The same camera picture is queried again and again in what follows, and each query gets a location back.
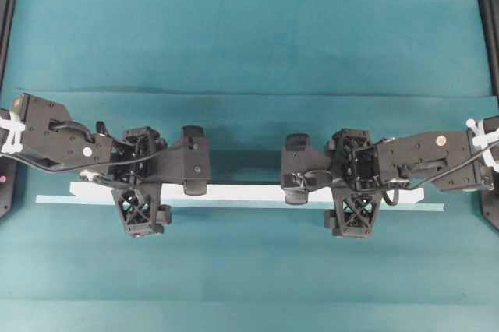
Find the bolt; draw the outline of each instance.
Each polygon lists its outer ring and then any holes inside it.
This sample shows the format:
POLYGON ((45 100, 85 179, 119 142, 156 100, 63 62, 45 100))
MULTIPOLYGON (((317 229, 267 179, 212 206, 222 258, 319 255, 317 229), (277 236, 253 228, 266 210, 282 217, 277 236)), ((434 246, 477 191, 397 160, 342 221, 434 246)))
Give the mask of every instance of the bolt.
POLYGON ((443 145, 445 145, 447 143, 447 137, 445 136, 438 136, 436 139, 435 139, 435 143, 439 146, 439 147, 442 147, 443 145))
POLYGON ((85 157, 91 157, 92 156, 92 149, 90 149, 89 147, 84 147, 83 148, 83 155, 85 157))

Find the teal backdrop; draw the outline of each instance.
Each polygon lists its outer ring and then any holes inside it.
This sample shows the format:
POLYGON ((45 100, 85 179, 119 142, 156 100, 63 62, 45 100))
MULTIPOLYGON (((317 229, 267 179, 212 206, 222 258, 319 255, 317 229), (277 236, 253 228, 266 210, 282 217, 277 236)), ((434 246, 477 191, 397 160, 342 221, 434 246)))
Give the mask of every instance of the teal backdrop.
MULTIPOLYGON (((477 0, 17 0, 1 104, 22 92, 116 136, 202 125, 214 180, 278 182, 286 135, 321 148, 497 115, 477 0)), ((112 207, 41 205, 76 175, 20 167, 0 221, 0 330, 492 331, 499 234, 476 193, 381 212, 368 240, 323 213, 173 208, 133 239, 112 207)))

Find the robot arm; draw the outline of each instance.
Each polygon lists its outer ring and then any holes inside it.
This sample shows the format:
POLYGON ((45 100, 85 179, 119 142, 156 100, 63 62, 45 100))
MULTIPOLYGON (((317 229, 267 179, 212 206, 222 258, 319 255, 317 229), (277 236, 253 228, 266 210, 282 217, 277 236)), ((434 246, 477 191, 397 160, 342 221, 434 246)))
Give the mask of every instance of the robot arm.
POLYGON ((170 147, 149 127, 127 129, 120 140, 103 122, 96 133, 74 122, 65 107, 23 94, 0 111, 2 155, 49 173, 79 172, 84 181, 110 186, 125 232, 162 233, 171 221, 161 205, 161 185, 184 185, 184 193, 206 193, 211 176, 209 146, 201 127, 182 128, 170 147))
POLYGON ((425 132, 377 143, 367 131, 343 129, 323 154, 310 146, 308 135, 290 135, 281 157, 285 201, 307 203, 310 192, 331 188, 334 209, 326 211, 326 227, 333 235, 365 238, 381 201, 397 204, 400 190, 428 182, 441 191, 492 190, 499 117, 467 124, 466 132, 425 132), (415 179, 422 181, 413 185, 415 179))

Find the cable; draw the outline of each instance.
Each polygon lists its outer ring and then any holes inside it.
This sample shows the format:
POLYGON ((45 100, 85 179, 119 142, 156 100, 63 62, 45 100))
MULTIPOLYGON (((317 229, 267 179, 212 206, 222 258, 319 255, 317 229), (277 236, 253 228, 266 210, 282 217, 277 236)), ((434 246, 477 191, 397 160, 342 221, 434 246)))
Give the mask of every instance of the cable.
POLYGON ((84 134, 85 139, 87 139, 89 143, 95 142, 94 138, 92 137, 92 132, 85 125, 78 122, 74 122, 72 120, 68 120, 67 122, 51 123, 49 128, 54 131, 59 131, 60 129, 66 129, 66 128, 74 129, 84 134))
POLYGON ((163 153, 163 152, 165 152, 167 150, 177 150, 177 149, 180 149, 180 148, 182 148, 182 146, 183 146, 183 144, 182 145, 178 145, 176 147, 166 147, 164 149, 161 149, 159 151, 156 151, 155 153, 146 155, 144 157, 130 159, 130 160, 126 160, 126 161, 96 162, 96 163, 89 163, 89 164, 83 164, 83 165, 80 165, 80 166, 74 166, 74 167, 69 167, 69 168, 60 168, 60 169, 53 169, 53 168, 50 168, 50 167, 42 166, 41 164, 38 164, 37 162, 32 161, 30 159, 27 159, 27 158, 25 158, 23 156, 20 156, 20 155, 12 155, 12 154, 5 154, 5 153, 1 153, 0 155, 2 157, 13 159, 14 161, 18 161, 18 162, 23 163, 23 164, 25 164, 27 166, 36 168, 37 170, 44 171, 44 172, 47 172, 49 174, 59 174, 59 173, 63 173, 63 172, 71 172, 71 171, 83 170, 84 168, 95 167, 95 166, 122 166, 122 165, 126 165, 126 164, 140 163, 140 162, 143 162, 143 161, 148 161, 148 160, 150 160, 150 159, 158 156, 159 154, 161 154, 161 153, 163 153))

